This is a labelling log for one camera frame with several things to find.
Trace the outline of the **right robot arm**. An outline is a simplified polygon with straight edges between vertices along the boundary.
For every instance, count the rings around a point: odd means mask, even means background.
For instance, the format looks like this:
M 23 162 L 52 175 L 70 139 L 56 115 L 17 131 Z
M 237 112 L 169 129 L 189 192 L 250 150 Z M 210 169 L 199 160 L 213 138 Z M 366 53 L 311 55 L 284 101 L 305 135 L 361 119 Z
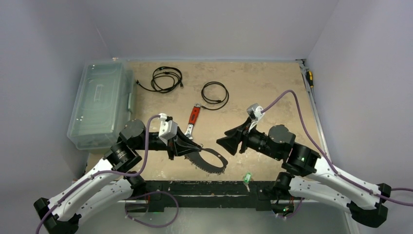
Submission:
M 296 143 L 295 138 L 284 125 L 275 125 L 265 134 L 247 119 L 216 142 L 231 155 L 251 149 L 282 162 L 284 171 L 278 174 L 274 185 L 262 189 L 266 196 L 315 200 L 342 209 L 354 221 L 371 228 L 386 221 L 388 208 L 384 202 L 391 195 L 389 185 L 372 184 L 332 168 L 327 158 Z

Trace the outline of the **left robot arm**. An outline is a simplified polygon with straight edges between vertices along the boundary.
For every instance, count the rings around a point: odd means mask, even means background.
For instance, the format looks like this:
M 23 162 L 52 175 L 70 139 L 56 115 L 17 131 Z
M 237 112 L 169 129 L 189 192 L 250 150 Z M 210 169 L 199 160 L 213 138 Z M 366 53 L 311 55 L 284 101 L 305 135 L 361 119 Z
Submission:
M 79 180 L 52 198 L 39 198 L 34 208 L 40 218 L 35 232 L 45 228 L 50 234 L 74 234 L 80 221 L 105 204 L 131 197 L 140 199 L 145 186 L 140 183 L 150 151 L 165 151 L 170 159 L 199 155 L 202 145 L 189 139 L 164 113 L 147 123 L 132 119 L 120 131 L 117 142 Z

